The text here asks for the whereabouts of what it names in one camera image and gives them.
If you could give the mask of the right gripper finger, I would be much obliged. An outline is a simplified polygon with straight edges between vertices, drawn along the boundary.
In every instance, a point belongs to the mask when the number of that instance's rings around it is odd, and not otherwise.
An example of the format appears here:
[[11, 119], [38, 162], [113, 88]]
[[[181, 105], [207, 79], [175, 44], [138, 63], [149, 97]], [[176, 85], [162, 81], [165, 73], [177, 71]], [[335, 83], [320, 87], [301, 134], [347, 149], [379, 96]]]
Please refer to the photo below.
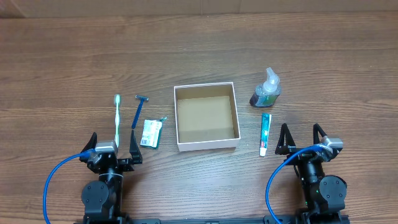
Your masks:
[[288, 155], [296, 152], [294, 139], [286, 123], [281, 126], [279, 140], [275, 149], [275, 154]]
[[313, 125], [313, 143], [314, 144], [319, 144], [320, 143], [320, 138], [323, 138], [326, 136], [326, 132], [322, 130], [320, 125], [318, 123], [315, 123]]

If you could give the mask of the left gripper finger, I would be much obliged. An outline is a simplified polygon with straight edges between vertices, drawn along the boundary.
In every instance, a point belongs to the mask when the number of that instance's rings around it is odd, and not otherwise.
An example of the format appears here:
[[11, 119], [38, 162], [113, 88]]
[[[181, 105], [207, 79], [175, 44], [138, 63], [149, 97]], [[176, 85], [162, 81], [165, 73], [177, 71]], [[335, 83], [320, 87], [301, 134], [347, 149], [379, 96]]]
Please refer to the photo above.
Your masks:
[[131, 154], [133, 164], [142, 164], [142, 154], [136, 141], [134, 130], [131, 130], [129, 152]]
[[87, 162], [88, 161], [88, 152], [92, 149], [95, 148], [97, 144], [97, 133], [94, 132], [90, 138], [90, 140], [88, 141], [88, 143], [86, 144], [86, 146], [83, 148], [83, 150], [81, 151], [81, 153], [83, 154], [83, 156], [80, 156], [79, 160], [81, 162]]

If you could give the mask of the green white floss packet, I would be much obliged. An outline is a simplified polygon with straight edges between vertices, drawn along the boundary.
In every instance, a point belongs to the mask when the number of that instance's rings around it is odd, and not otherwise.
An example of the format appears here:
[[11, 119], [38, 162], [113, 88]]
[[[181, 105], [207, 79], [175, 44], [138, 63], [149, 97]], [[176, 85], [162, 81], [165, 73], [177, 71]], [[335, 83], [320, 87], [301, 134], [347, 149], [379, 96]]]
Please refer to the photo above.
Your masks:
[[144, 121], [142, 137], [140, 141], [140, 146], [148, 147], [152, 149], [158, 149], [160, 143], [160, 137], [163, 128], [163, 122], [167, 117], [163, 117], [156, 120]]

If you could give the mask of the teal toothpaste tube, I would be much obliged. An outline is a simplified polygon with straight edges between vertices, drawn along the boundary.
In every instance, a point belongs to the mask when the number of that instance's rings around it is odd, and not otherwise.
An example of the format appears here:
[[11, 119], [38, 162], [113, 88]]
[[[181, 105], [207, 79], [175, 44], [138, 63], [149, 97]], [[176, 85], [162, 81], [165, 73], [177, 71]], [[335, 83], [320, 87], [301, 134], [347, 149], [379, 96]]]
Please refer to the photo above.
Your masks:
[[264, 157], [268, 148], [269, 131], [271, 128], [272, 115], [263, 113], [261, 123], [261, 141], [259, 147], [259, 155]]

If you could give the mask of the blue disposable razor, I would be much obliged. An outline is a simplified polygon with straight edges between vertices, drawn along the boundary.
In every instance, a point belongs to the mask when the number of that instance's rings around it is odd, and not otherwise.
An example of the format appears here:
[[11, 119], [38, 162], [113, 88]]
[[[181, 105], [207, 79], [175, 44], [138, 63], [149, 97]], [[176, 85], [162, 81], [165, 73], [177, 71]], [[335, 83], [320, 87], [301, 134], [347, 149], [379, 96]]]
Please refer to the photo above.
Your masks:
[[133, 122], [131, 125], [132, 129], [136, 128], [136, 125], [139, 120], [139, 116], [141, 114], [141, 110], [142, 110], [142, 106], [143, 106], [144, 102], [149, 101], [149, 98], [146, 96], [136, 95], [135, 97], [136, 97], [136, 99], [140, 100], [140, 103], [139, 103], [139, 106], [137, 107], [137, 110], [136, 110], [136, 113], [135, 113], [135, 116], [134, 116], [134, 119], [133, 119]]

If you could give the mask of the green white toothbrush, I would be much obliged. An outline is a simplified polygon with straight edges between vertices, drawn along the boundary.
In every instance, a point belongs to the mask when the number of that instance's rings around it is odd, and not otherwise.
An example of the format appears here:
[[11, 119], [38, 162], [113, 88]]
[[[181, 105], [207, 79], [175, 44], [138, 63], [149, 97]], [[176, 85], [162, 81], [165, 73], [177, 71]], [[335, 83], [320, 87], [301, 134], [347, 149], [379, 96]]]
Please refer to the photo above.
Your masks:
[[114, 104], [115, 104], [115, 107], [116, 107], [115, 117], [114, 117], [114, 123], [115, 123], [114, 140], [116, 142], [116, 145], [119, 146], [119, 125], [120, 125], [119, 107], [120, 107], [120, 104], [121, 104], [121, 95], [120, 94], [116, 94], [114, 96]]

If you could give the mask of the clear soap pump bottle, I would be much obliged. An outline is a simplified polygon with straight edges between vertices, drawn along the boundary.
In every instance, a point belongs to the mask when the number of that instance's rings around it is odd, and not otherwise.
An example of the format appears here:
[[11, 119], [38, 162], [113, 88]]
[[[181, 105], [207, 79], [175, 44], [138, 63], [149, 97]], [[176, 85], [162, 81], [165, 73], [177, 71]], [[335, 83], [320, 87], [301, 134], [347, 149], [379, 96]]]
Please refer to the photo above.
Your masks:
[[282, 93], [279, 76], [270, 67], [266, 68], [266, 73], [267, 80], [255, 88], [249, 100], [250, 105], [253, 107], [271, 107]]

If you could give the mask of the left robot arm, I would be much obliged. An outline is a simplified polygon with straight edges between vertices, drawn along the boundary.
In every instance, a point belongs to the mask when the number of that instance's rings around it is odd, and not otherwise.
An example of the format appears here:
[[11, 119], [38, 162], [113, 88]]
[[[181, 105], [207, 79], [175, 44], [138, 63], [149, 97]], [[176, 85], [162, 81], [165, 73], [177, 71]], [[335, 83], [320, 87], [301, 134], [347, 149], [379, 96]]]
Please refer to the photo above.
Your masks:
[[135, 135], [131, 134], [131, 157], [128, 158], [119, 159], [116, 142], [99, 142], [96, 133], [92, 134], [81, 152], [87, 155], [80, 156], [79, 160], [98, 174], [98, 180], [86, 184], [81, 193], [81, 201], [85, 206], [83, 223], [132, 223], [132, 218], [121, 211], [121, 206], [123, 174], [133, 171], [135, 164], [142, 163]]

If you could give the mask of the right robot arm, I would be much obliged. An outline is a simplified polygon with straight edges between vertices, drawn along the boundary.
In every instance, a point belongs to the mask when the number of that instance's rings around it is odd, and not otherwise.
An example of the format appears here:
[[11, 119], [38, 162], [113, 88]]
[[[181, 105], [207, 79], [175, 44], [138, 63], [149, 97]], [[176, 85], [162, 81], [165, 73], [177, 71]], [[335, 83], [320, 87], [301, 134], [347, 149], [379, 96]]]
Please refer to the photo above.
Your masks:
[[319, 151], [299, 152], [287, 124], [283, 124], [275, 153], [286, 155], [285, 162], [292, 166], [299, 178], [305, 199], [305, 208], [296, 210], [295, 215], [283, 219], [283, 223], [349, 223], [345, 208], [347, 183], [336, 175], [325, 175], [322, 164], [333, 160], [343, 149], [343, 141], [330, 137], [319, 124], [313, 125], [313, 145]]

